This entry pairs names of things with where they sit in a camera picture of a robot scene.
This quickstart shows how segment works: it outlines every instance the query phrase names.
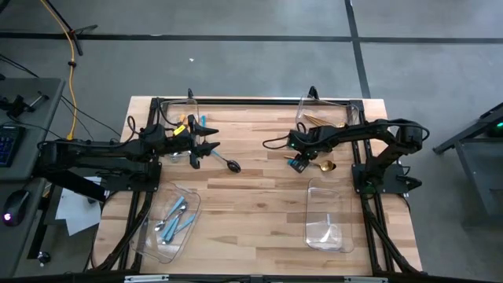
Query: yellow cable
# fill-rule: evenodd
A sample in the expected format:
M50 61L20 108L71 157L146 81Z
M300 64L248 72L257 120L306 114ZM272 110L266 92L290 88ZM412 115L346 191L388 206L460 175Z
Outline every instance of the yellow cable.
M49 6L46 4L46 2L44 0L40 0L40 2L44 5L44 7L46 7L47 11L49 11L49 13L53 16L54 20L56 20L56 22L60 25L61 29L64 32L64 35L66 35L66 39L68 39L68 43L70 44L70 50L72 51L72 60L71 60L71 65L70 65L70 76L68 78L68 81L69 81L68 85L70 87L70 94L72 95L73 105L75 107L73 108L72 128L71 128L70 132L68 133L68 135L66 136L66 138L68 140L72 140L73 139L73 133L75 132L75 125L76 125L76 122L77 122L77 101L75 100L75 94L73 93L73 72L74 72L74 68L75 68L75 51L73 50L72 40L70 39L70 36L66 32L66 29L64 28L63 24L56 17L56 15L54 14L53 10L51 8L49 8Z

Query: wooden table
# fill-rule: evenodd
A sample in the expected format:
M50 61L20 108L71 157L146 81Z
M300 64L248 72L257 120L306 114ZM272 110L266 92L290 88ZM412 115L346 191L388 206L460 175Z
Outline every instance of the wooden table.
M152 97L132 97L127 115L146 125ZM368 121L387 118L384 101L363 100ZM220 130L208 138L221 142L218 152L237 160L242 172L230 172L215 156L201 160L194 170L187 162L172 164L162 158L162 183L173 182L194 189L201 197L202 212L182 254L169 264L143 258L142 273L163 274L288 274L288 275L370 275L371 267L359 197L353 193L351 144L338 145L320 160L330 159L337 169L321 173L308 167L296 173L285 162L288 150L269 150L262 141L278 138L295 126L297 106L290 105L200 105L207 127ZM345 108L332 108L334 119L346 120ZM130 135L126 124L123 139ZM386 145L371 141L373 154ZM361 152L363 162L365 154ZM354 251L320 252L304 242L304 212L307 184L311 178L333 178L337 189L349 195ZM95 260L101 263L123 236L131 193L117 193L105 206L95 242ZM383 195L388 233L412 266L420 270L409 211L403 199ZM382 245L376 236L380 265L384 266Z

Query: paper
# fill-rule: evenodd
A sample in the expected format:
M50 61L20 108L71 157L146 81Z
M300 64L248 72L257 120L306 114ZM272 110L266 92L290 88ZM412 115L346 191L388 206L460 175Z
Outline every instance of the paper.
M98 177L86 177L86 179L98 183L101 180ZM71 236L100 222L100 204L97 201L90 204L86 197L69 189L63 189L56 211L56 219L66 220L68 234Z

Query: computer mouse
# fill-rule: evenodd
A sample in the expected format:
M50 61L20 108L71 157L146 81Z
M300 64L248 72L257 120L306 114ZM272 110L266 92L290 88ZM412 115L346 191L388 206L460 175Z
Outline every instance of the computer mouse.
M3 204L2 213L2 221L6 226L18 226L23 222L29 199L30 192L23 189L17 190L7 197Z

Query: gray floor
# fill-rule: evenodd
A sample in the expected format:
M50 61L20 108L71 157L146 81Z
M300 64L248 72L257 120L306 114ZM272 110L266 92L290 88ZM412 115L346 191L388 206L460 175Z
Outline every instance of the gray floor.
M343 0L54 0L76 27L96 32L174 35L349 35ZM361 36L501 37L503 2L496 0L353 0ZM16 0L0 29L59 32L41 4ZM361 97L350 43L309 42L83 42L77 59L79 107L123 125L132 95L294 96L317 86L322 97ZM386 101L390 118L413 119L431 130L424 150L403 158L423 186L411 193L413 224L424 270L430 274L503 281L503 233L465 229L479 211L474 189L454 152L430 150L503 97L503 45L363 44L372 98ZM44 77L67 78L68 44L0 39L0 53ZM28 75L0 64L0 73ZM112 137L85 117L96 139ZM52 130L65 135L67 109ZM77 137L86 137L78 128ZM51 231L44 244L53 262L28 262L18 275L79 271L93 230L68 237Z

